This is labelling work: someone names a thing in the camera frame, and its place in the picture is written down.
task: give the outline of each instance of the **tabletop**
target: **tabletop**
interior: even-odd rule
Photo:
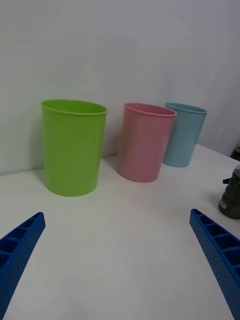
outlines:
[[[136,183],[101,159],[84,196],[48,191],[43,171],[0,177],[0,238],[42,211],[41,235],[4,320],[232,320],[189,224],[197,208],[240,238],[218,210],[239,162],[197,145],[185,168]]]

